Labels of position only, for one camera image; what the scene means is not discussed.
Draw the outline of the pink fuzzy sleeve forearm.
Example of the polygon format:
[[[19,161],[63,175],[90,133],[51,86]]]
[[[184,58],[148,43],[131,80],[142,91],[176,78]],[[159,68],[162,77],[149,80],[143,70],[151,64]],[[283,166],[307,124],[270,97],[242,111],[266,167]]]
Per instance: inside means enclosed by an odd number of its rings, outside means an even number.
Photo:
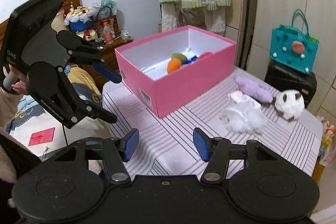
[[[5,128],[6,125],[14,118],[18,111],[18,104],[21,101],[22,94],[10,94],[1,89],[0,95],[0,122],[1,128]]]

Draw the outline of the left hand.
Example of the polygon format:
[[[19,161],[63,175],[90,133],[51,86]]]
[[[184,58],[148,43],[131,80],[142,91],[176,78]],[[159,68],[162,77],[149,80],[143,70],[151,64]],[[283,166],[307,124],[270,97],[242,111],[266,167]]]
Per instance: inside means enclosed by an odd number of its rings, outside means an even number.
[[[10,72],[6,75],[5,79],[3,80],[3,87],[6,91],[10,93],[18,93],[27,95],[28,91],[26,89],[26,81],[27,76],[17,68],[9,65]]]

